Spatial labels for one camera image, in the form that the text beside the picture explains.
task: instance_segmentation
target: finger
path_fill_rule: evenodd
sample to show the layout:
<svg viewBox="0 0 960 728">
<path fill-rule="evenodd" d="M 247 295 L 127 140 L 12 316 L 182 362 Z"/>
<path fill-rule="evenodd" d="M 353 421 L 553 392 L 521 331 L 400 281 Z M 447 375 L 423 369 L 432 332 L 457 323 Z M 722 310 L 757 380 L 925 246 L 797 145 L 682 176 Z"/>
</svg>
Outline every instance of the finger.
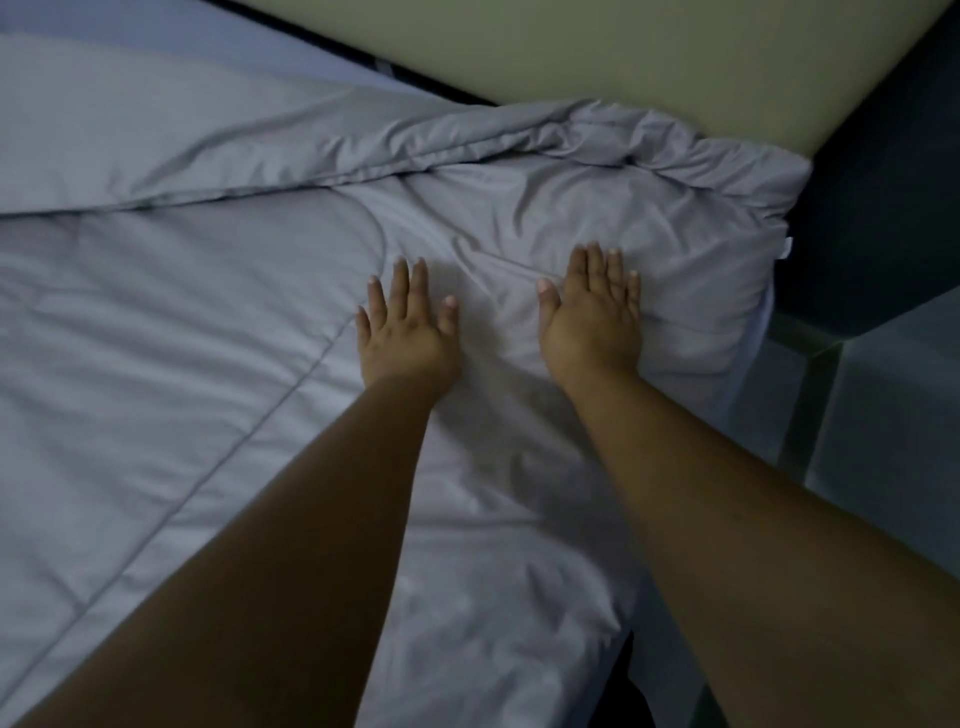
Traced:
<svg viewBox="0 0 960 728">
<path fill-rule="evenodd" d="M 540 299 L 540 336 L 550 326 L 560 308 L 560 292 L 550 279 L 537 281 L 537 298 Z"/>
<path fill-rule="evenodd" d="M 627 279 L 627 308 L 630 315 L 640 320 L 640 273 L 631 271 Z"/>
<path fill-rule="evenodd" d="M 370 318 L 362 305 L 357 306 L 357 349 L 364 349 L 370 343 L 372 332 Z"/>
<path fill-rule="evenodd" d="M 407 317 L 407 296 L 410 295 L 410 271 L 403 256 L 394 261 L 394 279 L 390 284 L 390 304 L 387 306 L 388 321 L 402 321 Z"/>
<path fill-rule="evenodd" d="M 569 296 L 587 288 L 587 250 L 582 245 L 575 246 L 570 253 L 570 262 L 566 267 L 564 295 Z"/>
<path fill-rule="evenodd" d="M 370 301 L 370 323 L 373 331 L 380 331 L 387 323 L 387 302 L 383 299 L 383 286 L 377 276 L 370 276 L 367 284 L 367 300 Z"/>
<path fill-rule="evenodd" d="M 611 248 L 607 253 L 607 278 L 610 281 L 610 295 L 621 305 L 627 302 L 627 286 L 623 279 L 623 254 L 619 248 Z"/>
<path fill-rule="evenodd" d="M 440 304 L 437 328 L 444 336 L 454 339 L 460 334 L 460 304 L 453 296 L 447 296 Z"/>
<path fill-rule="evenodd" d="M 587 279 L 590 293 L 610 295 L 607 261 L 604 260 L 600 243 L 590 243 L 587 248 Z"/>
<path fill-rule="evenodd" d="M 407 318 L 428 323 L 430 321 L 430 279 L 426 260 L 419 258 L 410 276 L 410 295 L 407 296 Z"/>
</svg>

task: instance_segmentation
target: hand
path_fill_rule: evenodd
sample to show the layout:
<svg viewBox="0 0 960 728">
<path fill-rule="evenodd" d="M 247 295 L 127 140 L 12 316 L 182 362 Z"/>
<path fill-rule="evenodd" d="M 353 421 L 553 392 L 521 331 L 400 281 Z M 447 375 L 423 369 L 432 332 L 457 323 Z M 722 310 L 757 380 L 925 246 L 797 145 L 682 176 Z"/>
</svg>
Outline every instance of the hand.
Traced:
<svg viewBox="0 0 960 728">
<path fill-rule="evenodd" d="M 363 306 L 357 311 L 357 349 L 368 388 L 391 377 L 415 379 L 436 401 L 460 376 L 457 300 L 444 299 L 434 325 L 428 285 L 423 258 L 411 278 L 406 258 L 396 259 L 389 305 L 380 280 L 371 277 L 370 316 Z"/>
<path fill-rule="evenodd" d="M 617 249 L 604 260 L 597 243 L 570 254 L 564 299 L 548 279 L 540 296 L 540 352 L 569 397 L 610 375 L 637 376 L 640 359 L 640 276 L 625 276 Z"/>
</svg>

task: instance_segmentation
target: beige wall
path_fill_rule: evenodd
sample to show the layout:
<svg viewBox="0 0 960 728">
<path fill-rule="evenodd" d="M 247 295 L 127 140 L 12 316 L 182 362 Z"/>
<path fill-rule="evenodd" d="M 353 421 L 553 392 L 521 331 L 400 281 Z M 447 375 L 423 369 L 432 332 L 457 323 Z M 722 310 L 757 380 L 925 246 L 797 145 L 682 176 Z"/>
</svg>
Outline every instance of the beige wall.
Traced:
<svg viewBox="0 0 960 728">
<path fill-rule="evenodd" d="M 811 154 L 949 0 L 245 0 L 507 103 L 594 97 Z"/>
</svg>

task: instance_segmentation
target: forearm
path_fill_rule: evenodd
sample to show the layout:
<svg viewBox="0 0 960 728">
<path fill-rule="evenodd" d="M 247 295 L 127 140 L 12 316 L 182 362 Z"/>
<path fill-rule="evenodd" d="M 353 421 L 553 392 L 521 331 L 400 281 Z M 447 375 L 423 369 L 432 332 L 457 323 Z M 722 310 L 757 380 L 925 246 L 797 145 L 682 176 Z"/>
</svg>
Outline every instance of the forearm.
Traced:
<svg viewBox="0 0 960 728">
<path fill-rule="evenodd" d="M 638 378 L 571 394 L 734 724 L 955 709 L 952 579 Z"/>
<path fill-rule="evenodd" d="M 373 385 L 25 725 L 352 725 L 432 404 Z"/>
</svg>

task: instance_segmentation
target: gray bedsheet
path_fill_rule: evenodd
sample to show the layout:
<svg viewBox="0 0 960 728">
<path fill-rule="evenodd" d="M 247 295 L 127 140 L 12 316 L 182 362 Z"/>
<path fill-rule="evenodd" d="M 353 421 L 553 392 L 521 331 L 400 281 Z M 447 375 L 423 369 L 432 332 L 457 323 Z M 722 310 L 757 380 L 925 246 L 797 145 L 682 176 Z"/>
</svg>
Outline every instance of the gray bedsheet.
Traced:
<svg viewBox="0 0 960 728">
<path fill-rule="evenodd" d="M 807 162 L 599 102 L 469 108 L 26 36 L 0 68 L 0 724 L 356 396 L 353 312 L 395 255 L 463 301 L 468 366 L 360 722 L 562 720 L 641 565 L 546 379 L 534 281 L 575 242 L 623 247 L 641 371 L 710 417 Z"/>
</svg>

